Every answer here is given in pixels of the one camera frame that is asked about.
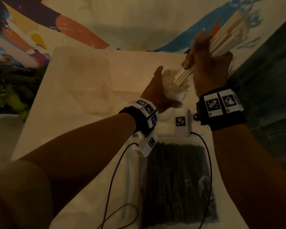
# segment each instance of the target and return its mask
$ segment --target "left hand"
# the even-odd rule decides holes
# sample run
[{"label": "left hand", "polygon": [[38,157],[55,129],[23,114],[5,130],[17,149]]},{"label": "left hand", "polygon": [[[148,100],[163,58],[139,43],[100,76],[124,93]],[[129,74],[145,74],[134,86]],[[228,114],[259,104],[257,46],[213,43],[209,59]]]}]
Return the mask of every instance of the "left hand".
[{"label": "left hand", "polygon": [[181,108],[183,105],[180,101],[170,100],[164,94],[162,70],[163,66],[159,66],[157,68],[154,73],[154,77],[141,95],[141,98],[151,101],[156,106],[159,113],[163,113],[168,108]]}]

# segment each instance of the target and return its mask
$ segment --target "white table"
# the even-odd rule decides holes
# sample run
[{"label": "white table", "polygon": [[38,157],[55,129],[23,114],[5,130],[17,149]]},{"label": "white table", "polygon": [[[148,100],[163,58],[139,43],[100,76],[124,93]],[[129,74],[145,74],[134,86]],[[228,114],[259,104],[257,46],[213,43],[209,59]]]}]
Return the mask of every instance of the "white table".
[{"label": "white table", "polygon": [[[180,63],[185,58],[184,54],[95,50],[85,45],[80,45],[79,49],[57,47],[53,52],[52,61],[44,76],[12,160],[22,157],[63,133],[107,117],[84,113],[66,90],[60,86],[60,79],[63,78],[60,70],[62,66],[65,66],[63,63],[64,58],[72,50],[73,52],[80,51],[83,54],[105,56],[110,60],[115,96],[115,108],[112,114],[118,113],[126,103],[140,96],[140,93],[149,84],[154,71],[159,65],[163,65],[164,69],[180,69]],[[195,111],[198,98],[195,95],[192,81],[190,85],[191,88],[184,100],[184,107]],[[221,224],[205,225],[204,228],[248,228],[221,180],[209,127],[201,126],[198,122],[195,122],[192,124],[192,128],[193,131],[203,134],[203,138],[210,150],[213,168],[213,188],[221,221]],[[168,120],[165,123],[158,123],[156,132],[158,134],[174,134],[172,121]],[[192,137],[191,140],[192,143],[203,146],[202,141],[198,137]],[[98,177],[63,209],[57,219],[54,220],[51,228],[97,228],[99,226],[102,221],[112,173],[122,150]],[[109,214],[124,203],[126,167],[126,160],[124,159],[113,183]],[[137,188],[135,185],[130,187],[130,191],[135,199],[137,199],[135,193]],[[114,225],[113,228],[116,228],[117,222],[114,220],[111,223]],[[138,228],[138,225],[133,224],[131,227]],[[182,227],[196,228],[198,226],[183,225]]]}]

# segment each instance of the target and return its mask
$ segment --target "white tabletop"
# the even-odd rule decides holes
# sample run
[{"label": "white tabletop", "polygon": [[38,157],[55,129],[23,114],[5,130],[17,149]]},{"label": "white tabletop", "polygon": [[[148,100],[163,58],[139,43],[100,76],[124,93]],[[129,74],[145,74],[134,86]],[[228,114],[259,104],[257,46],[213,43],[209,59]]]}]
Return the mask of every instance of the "white tabletop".
[{"label": "white tabletop", "polygon": [[[22,157],[63,133],[109,116],[84,113],[68,92],[61,87],[61,79],[64,78],[61,71],[66,66],[65,59],[69,55],[76,53],[103,56],[110,61],[115,98],[114,110],[110,115],[118,113],[127,103],[140,96],[141,92],[149,84],[158,66],[163,65],[164,69],[181,69],[180,64],[185,58],[184,54],[95,50],[85,45],[81,45],[80,49],[69,47],[55,48],[12,160]],[[195,95],[192,81],[190,85],[191,87],[184,100],[184,107],[195,111],[198,98]],[[248,228],[221,180],[209,127],[201,126],[198,122],[194,122],[192,129],[194,132],[203,135],[210,150],[213,168],[213,188],[221,222],[219,224],[206,225],[204,228]],[[156,126],[156,132],[158,134],[174,134],[174,126],[171,119],[164,123],[159,122]],[[203,146],[198,137],[192,137],[191,140],[192,143]],[[98,227],[102,221],[110,179],[121,151],[98,177],[65,207],[53,222],[51,228],[85,228],[86,226],[83,226],[85,223],[89,225],[89,228]],[[125,185],[120,183],[121,181],[124,183],[126,169],[127,164],[124,160],[118,169],[119,171],[113,184],[109,213],[124,203]],[[137,188],[131,187],[130,191],[135,190]]]}]

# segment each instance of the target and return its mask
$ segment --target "hand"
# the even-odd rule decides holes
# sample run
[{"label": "hand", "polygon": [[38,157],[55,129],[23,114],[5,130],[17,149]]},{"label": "hand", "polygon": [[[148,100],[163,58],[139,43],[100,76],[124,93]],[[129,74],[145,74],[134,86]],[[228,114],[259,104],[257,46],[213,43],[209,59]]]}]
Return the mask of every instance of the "hand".
[{"label": "hand", "polygon": [[162,83],[163,66],[159,66],[154,73],[154,77],[150,81],[147,88],[141,95],[141,98],[151,101],[157,108],[159,113],[163,113],[168,108],[181,108],[182,103],[177,100],[170,100],[163,91]]},{"label": "hand", "polygon": [[226,85],[229,66],[233,59],[231,52],[222,56],[211,57],[209,53],[210,40],[211,37],[208,37],[204,32],[198,33],[191,51],[181,64],[186,70],[195,63],[193,78],[196,95],[199,98],[207,92]]}]

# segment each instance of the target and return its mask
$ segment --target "black wristband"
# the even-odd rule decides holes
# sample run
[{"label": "black wristband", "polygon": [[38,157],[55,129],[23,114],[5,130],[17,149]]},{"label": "black wristband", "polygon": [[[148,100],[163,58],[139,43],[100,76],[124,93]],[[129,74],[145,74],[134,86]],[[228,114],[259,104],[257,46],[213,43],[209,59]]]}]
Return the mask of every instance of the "black wristband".
[{"label": "black wristband", "polygon": [[145,137],[154,130],[159,117],[157,109],[153,103],[142,98],[130,103],[119,113],[130,114],[136,122],[135,132],[141,131]]},{"label": "black wristband", "polygon": [[200,97],[197,112],[201,124],[212,131],[246,122],[244,108],[231,89],[218,88]]}]

